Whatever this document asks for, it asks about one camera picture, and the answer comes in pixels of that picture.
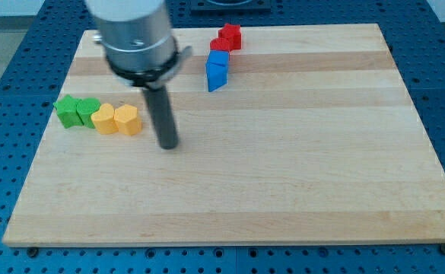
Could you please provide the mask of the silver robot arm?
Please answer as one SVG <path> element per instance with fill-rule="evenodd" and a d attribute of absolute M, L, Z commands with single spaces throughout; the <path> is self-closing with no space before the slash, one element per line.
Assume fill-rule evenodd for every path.
<path fill-rule="evenodd" d="M 111 70 L 130 85 L 164 87 L 192 55 L 180 49 L 164 0 L 85 0 Z"/>

